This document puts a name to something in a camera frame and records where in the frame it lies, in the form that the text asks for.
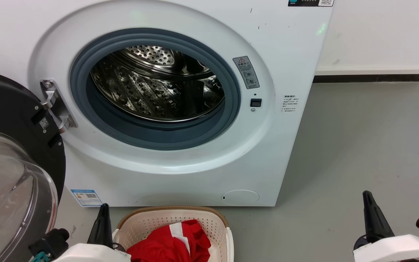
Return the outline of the cream perforated laundry basket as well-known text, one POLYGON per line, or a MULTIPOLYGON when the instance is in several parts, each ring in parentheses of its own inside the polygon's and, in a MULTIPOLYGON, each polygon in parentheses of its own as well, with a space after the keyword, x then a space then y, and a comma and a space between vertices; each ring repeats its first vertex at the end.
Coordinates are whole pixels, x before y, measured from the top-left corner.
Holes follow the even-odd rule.
POLYGON ((123 217, 112 234, 113 242, 128 249, 154 230, 196 219, 211 242, 208 262, 234 262, 234 241, 227 220, 209 207, 162 206, 137 209, 123 217))

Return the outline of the white and black baseboard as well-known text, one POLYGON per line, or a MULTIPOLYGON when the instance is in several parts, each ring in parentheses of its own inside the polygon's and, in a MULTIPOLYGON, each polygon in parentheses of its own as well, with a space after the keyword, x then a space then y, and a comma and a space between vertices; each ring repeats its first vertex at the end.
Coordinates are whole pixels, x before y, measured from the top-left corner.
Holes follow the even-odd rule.
POLYGON ((318 68, 313 83, 419 82, 419 66, 383 68, 318 68))

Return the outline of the white front-load washing machine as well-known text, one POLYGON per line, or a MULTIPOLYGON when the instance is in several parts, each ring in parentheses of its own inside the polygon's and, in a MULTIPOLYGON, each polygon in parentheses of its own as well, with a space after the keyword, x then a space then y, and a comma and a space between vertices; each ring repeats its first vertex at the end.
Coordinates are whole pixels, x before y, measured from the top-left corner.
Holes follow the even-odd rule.
POLYGON ((251 190, 260 196, 255 207, 273 207, 334 10, 288 1, 0 0, 0 76, 41 103, 40 81, 58 85, 78 124, 60 133, 69 191, 95 190, 112 207, 217 207, 229 206, 224 193, 251 190), (186 35, 228 63, 241 103, 223 134, 193 148, 160 151, 113 139, 86 119, 71 93, 73 62, 98 37, 133 28, 186 35), (246 89, 232 60, 241 56, 249 57, 259 88, 246 89), (262 106, 251 107, 252 98, 262 106))

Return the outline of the red and white garment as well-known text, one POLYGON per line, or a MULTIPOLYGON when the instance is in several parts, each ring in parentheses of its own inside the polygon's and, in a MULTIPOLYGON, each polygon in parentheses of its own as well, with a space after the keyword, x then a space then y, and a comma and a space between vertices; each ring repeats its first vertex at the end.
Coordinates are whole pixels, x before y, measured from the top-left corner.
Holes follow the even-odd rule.
POLYGON ((208 262, 211 241, 196 219, 154 230, 126 250, 131 262, 208 262))

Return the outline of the grey warning label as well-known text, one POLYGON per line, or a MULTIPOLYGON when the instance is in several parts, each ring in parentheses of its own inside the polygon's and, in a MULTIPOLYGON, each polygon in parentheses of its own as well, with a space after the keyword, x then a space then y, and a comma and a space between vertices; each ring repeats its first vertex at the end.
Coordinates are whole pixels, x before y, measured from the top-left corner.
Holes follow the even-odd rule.
POLYGON ((232 59, 240 72, 246 89, 259 88, 257 74, 248 56, 235 57, 232 59))

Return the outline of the dark QR code sticker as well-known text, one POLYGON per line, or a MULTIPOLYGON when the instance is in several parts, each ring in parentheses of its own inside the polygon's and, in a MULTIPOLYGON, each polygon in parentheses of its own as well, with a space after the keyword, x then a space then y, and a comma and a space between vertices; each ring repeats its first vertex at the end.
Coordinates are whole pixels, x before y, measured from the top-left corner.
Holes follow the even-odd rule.
POLYGON ((290 7, 333 7, 335 0, 289 0, 290 7))

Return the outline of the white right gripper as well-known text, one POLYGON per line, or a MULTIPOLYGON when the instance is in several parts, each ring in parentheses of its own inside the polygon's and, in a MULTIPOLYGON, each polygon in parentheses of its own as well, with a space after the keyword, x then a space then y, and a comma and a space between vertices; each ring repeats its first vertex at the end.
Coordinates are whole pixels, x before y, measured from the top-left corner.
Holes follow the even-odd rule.
POLYGON ((364 191, 365 236, 368 243, 354 250, 355 262, 419 262, 419 237, 395 236, 370 191, 364 191))

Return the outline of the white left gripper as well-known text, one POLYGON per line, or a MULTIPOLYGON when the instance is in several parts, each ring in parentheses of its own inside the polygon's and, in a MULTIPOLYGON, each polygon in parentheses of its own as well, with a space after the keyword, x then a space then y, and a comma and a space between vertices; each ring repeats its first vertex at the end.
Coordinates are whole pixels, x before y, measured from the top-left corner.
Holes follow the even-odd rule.
POLYGON ((131 262, 130 255, 112 249, 109 205, 102 204, 91 228, 86 243, 69 247, 60 257, 52 262, 131 262))

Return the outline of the round filter cover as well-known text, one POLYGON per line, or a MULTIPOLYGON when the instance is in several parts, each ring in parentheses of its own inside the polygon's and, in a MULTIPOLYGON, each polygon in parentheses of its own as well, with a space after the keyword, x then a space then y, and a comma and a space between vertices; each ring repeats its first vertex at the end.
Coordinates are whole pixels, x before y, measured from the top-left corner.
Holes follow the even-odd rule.
POLYGON ((251 190, 232 190, 221 196, 225 204, 234 207, 254 207, 259 199, 259 194, 251 190))

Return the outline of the blue energy label sticker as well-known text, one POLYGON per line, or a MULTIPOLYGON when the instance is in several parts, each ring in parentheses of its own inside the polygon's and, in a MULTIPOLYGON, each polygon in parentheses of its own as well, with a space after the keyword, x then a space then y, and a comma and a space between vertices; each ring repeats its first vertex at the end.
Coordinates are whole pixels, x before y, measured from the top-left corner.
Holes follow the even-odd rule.
POLYGON ((70 190, 82 207, 100 207, 103 202, 95 190, 70 190))

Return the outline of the washing machine door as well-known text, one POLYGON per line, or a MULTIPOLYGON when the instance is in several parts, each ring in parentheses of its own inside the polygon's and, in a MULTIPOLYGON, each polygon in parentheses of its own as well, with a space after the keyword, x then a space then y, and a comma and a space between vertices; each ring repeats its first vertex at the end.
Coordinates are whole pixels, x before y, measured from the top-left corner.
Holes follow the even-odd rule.
POLYGON ((55 229, 65 166, 51 114, 27 88, 0 76, 0 262, 30 262, 28 246, 55 229))

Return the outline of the silver metal door hinge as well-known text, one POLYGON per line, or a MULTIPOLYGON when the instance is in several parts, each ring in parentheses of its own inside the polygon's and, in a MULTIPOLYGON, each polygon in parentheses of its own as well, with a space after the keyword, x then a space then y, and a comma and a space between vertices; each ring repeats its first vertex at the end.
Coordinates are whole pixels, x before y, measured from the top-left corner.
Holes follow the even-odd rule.
POLYGON ((44 97, 41 104, 53 117, 60 133, 78 128, 77 121, 64 101, 56 82, 52 79, 42 79, 40 88, 44 97))

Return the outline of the stainless steel washing machine drum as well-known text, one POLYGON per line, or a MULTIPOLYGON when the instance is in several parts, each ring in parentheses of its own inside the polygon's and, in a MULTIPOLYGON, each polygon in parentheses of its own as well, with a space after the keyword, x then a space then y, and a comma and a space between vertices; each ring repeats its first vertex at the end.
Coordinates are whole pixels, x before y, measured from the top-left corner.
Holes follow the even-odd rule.
POLYGON ((210 114, 226 99, 216 75, 182 52, 126 47, 90 71, 97 90, 123 112, 155 122, 185 122, 210 114))

